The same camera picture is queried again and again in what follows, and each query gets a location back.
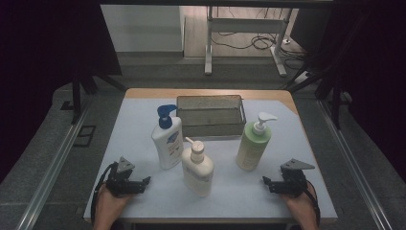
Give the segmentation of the black metal stand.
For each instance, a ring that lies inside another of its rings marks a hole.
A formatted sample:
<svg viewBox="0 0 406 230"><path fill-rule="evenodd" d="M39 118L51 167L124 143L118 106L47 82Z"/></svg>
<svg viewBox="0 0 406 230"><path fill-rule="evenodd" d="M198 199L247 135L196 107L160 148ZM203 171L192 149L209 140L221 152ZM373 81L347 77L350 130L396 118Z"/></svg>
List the black metal stand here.
<svg viewBox="0 0 406 230"><path fill-rule="evenodd" d="M72 75L73 124L79 120L81 115L80 89L83 88L85 93L90 95L94 95L98 92L98 86L96 85L94 77L107 82L120 91L125 92L127 90L123 84L103 73L74 73Z"/></svg>
<svg viewBox="0 0 406 230"><path fill-rule="evenodd" d="M310 71L309 77L300 81L299 83L296 83L295 80L301 74L307 72L309 67L310 65L308 63L304 63L293 75L293 77L281 86L281 89L294 93L318 81L319 85L315 91L315 96L318 100L324 100L329 93L332 93L330 101L330 120L333 122L336 128L340 129L341 125L339 122L339 110L340 106L344 103L341 99L342 81L339 76L334 73L336 68L334 65L329 65L321 70Z"/></svg>

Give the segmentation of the person's left hand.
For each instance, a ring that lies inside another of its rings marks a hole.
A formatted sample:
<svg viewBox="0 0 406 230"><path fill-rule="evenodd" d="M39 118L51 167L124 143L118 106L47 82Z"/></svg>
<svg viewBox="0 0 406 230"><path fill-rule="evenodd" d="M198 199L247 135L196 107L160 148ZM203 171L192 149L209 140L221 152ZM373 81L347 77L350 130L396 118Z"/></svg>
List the person's left hand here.
<svg viewBox="0 0 406 230"><path fill-rule="evenodd" d="M115 197L105 185L102 185L99 189L95 219L116 220L132 198L133 195Z"/></svg>

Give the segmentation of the white cabinet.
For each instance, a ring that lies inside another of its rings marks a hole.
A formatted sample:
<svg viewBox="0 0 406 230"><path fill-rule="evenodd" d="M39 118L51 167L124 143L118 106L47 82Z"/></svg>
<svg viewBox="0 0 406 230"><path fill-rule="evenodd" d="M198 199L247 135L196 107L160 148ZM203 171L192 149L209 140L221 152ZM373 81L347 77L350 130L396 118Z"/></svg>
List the white cabinet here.
<svg viewBox="0 0 406 230"><path fill-rule="evenodd" d="M179 6L101 5L117 52L183 52L185 16Z"/></svg>

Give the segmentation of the aluminium rail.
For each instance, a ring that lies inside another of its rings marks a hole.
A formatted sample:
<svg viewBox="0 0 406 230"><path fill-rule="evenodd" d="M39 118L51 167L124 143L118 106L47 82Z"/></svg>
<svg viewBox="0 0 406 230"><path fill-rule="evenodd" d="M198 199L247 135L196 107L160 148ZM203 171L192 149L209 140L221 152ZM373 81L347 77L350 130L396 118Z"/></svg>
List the aluminium rail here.
<svg viewBox="0 0 406 230"><path fill-rule="evenodd" d="M356 187L363 197L378 230L393 230L383 206L359 167L352 150L344 137L344 134L333 123L331 118L332 112L329 110L328 104L325 101L320 100L317 101L317 104L321 107L325 120L327 121L327 124L332 132L333 138L339 146Z"/></svg>
<svg viewBox="0 0 406 230"><path fill-rule="evenodd" d="M40 180L37 188L34 191L34 195L27 205L25 212L23 213L20 221L15 228L15 230L33 230L36 221L45 205L46 200L50 192L52 191L57 177L66 161L66 158L79 134L79 131L83 125L84 120L87 117L89 109L93 103L94 99L86 99L83 102L81 108L81 114L79 115L77 121L70 126L67 134L64 136L61 145L57 149L50 166L44 173L42 179Z"/></svg>

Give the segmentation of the white metal stand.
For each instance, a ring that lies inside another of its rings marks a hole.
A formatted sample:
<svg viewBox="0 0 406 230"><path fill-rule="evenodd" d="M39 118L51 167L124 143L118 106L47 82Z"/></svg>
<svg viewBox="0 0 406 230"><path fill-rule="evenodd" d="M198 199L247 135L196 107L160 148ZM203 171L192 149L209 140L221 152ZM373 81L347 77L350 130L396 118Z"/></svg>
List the white metal stand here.
<svg viewBox="0 0 406 230"><path fill-rule="evenodd" d="M288 9L283 19L248 19L213 17L213 7L207 8L207 43L205 48L204 72L210 76L213 72L212 33L245 33L245 34L274 34L276 44L270 47L272 58L281 77L287 75L280 57L284 39L293 10Z"/></svg>

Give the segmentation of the clear rectangular tray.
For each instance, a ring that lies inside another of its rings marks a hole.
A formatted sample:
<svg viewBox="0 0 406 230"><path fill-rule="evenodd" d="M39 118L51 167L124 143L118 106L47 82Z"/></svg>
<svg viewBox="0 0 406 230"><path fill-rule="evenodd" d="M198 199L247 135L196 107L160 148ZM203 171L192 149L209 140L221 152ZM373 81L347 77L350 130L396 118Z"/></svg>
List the clear rectangular tray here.
<svg viewBox="0 0 406 230"><path fill-rule="evenodd" d="M176 105L188 137L239 136L246 124L239 95L178 96Z"/></svg>

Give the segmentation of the cream bottle with beige pump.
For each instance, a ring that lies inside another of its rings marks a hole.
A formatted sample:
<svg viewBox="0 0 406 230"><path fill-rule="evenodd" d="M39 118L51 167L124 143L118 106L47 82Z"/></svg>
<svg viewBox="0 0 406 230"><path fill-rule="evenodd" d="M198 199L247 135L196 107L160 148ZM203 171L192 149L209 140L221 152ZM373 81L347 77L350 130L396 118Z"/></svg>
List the cream bottle with beige pump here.
<svg viewBox="0 0 406 230"><path fill-rule="evenodd" d="M203 142L189 137L186 140L191 146L182 153L184 183L198 196L208 196L212 188L214 162L205 154Z"/></svg>

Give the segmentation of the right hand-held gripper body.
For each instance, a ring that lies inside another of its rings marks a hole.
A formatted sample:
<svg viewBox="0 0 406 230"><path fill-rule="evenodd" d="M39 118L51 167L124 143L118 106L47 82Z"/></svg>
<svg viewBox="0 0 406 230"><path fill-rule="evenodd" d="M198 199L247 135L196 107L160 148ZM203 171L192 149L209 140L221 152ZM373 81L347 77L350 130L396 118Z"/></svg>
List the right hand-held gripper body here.
<svg viewBox="0 0 406 230"><path fill-rule="evenodd" d="M299 196L307 188L304 170L313 169L313 165L292 158L281 165L282 181L271 182L270 187L281 188L284 195Z"/></svg>

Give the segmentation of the green bottle with white pump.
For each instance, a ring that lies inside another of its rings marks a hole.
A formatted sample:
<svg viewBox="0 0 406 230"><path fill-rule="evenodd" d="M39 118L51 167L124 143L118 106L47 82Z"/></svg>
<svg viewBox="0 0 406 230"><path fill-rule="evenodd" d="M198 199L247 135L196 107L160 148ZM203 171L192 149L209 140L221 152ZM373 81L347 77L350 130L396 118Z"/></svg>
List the green bottle with white pump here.
<svg viewBox="0 0 406 230"><path fill-rule="evenodd" d="M266 122L272 120L277 120L277 117L260 112L255 122L245 126L237 152L237 164L241 169L252 171L258 165L272 136Z"/></svg>

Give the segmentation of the dark curtain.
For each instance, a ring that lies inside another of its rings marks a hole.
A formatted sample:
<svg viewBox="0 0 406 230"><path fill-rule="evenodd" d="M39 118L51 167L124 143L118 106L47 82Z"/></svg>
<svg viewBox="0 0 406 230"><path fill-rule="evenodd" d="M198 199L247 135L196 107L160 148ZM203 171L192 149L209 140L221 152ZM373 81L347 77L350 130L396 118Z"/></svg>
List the dark curtain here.
<svg viewBox="0 0 406 230"><path fill-rule="evenodd" d="M291 37L316 71L316 95L336 86L350 113L406 182L406 0L334 0L335 9L300 9Z"/></svg>
<svg viewBox="0 0 406 230"><path fill-rule="evenodd" d="M0 0L0 182L59 87L121 73L101 0Z"/></svg>

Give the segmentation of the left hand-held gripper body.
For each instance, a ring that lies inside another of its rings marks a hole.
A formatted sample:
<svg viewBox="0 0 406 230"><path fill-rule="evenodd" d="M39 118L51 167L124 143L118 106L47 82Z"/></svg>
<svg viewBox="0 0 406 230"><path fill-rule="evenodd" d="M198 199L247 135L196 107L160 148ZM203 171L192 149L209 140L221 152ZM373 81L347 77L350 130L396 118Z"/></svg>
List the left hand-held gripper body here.
<svg viewBox="0 0 406 230"><path fill-rule="evenodd" d="M134 168L135 166L122 156L118 162L109 165L106 187L113 196L134 195L129 193L130 188L144 187L143 181L129 180Z"/></svg>

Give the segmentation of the person's right hand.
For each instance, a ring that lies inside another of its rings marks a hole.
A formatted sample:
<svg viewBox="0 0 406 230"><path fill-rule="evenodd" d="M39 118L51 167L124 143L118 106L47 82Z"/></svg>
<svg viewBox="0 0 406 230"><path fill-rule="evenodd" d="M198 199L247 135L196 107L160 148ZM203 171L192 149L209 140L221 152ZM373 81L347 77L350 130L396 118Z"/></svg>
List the person's right hand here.
<svg viewBox="0 0 406 230"><path fill-rule="evenodd" d="M305 222L316 219L316 212L313 209L313 203L306 194L297 197L292 195L280 195L291 216L297 222Z"/></svg>

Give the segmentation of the white bottle with blue pump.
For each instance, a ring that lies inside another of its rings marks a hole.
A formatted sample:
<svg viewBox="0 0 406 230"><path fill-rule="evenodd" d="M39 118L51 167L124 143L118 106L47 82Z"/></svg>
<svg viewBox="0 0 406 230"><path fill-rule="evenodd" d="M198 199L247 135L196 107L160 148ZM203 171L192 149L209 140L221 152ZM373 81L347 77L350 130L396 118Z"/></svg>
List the white bottle with blue pump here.
<svg viewBox="0 0 406 230"><path fill-rule="evenodd" d="M170 116L170 113L176 109L175 104L160 105L157 108L158 125L151 133L162 169L176 166L181 161L184 149L182 120L179 117Z"/></svg>

